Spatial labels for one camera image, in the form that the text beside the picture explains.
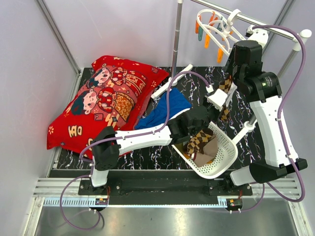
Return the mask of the brown yellow diamond sock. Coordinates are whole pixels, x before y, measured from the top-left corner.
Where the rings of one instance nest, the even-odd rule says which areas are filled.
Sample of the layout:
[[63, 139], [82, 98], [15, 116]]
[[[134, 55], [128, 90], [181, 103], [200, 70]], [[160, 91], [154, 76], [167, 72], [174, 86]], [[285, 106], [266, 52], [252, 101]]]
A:
[[203, 148], [215, 137], [213, 130], [204, 128], [193, 136], [186, 147], [186, 154], [191, 155], [193, 153], [203, 154]]
[[229, 103], [232, 101], [232, 96], [237, 89], [237, 86], [234, 84], [231, 75], [227, 76], [224, 81], [220, 82], [219, 89], [227, 94], [227, 98], [220, 116], [222, 121], [227, 121], [230, 117], [230, 111], [228, 109]]

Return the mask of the maroon striped beige sock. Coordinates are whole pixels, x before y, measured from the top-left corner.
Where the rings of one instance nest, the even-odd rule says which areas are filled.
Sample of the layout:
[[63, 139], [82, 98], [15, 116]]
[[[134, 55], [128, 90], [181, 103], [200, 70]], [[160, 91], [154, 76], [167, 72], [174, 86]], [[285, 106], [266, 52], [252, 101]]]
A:
[[195, 152], [192, 155], [192, 160], [197, 167], [202, 167], [206, 164], [211, 164], [218, 153], [218, 139], [215, 136], [210, 140], [200, 152]]

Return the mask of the white round clip hanger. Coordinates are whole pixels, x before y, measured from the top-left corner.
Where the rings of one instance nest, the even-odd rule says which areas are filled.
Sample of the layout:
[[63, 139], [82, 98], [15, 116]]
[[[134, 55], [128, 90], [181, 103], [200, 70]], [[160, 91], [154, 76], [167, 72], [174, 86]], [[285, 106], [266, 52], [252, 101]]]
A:
[[245, 37], [234, 27], [239, 9], [233, 10], [226, 18], [216, 10], [203, 9], [196, 16], [195, 31], [198, 40], [205, 36], [204, 47], [208, 48], [211, 42], [218, 46], [217, 63], [221, 63], [223, 56], [229, 56], [234, 43], [245, 40]]

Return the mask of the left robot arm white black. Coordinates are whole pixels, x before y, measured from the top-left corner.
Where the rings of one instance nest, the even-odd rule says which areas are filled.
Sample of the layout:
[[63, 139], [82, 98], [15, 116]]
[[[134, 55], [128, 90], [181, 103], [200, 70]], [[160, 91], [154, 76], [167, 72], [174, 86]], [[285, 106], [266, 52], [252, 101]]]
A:
[[89, 189], [100, 195], [106, 190], [109, 170], [117, 165], [118, 157], [127, 152], [152, 146], [183, 145], [184, 157], [201, 168], [213, 163], [219, 153], [219, 136], [209, 127], [221, 111], [206, 103], [184, 109], [157, 126], [114, 131], [104, 128], [93, 142], [94, 169]]

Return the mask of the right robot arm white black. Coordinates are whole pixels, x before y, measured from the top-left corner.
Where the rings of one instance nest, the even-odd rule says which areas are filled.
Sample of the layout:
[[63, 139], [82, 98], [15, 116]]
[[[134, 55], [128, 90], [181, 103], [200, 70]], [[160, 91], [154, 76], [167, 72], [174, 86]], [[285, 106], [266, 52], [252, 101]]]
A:
[[233, 45], [224, 68], [256, 117], [265, 151], [264, 159], [230, 173], [230, 179], [223, 183], [229, 195], [240, 191], [241, 185], [267, 183], [308, 166], [291, 143], [285, 119], [278, 117], [282, 102], [279, 79], [273, 72], [262, 71], [261, 59], [262, 46], [258, 42], [239, 41]]

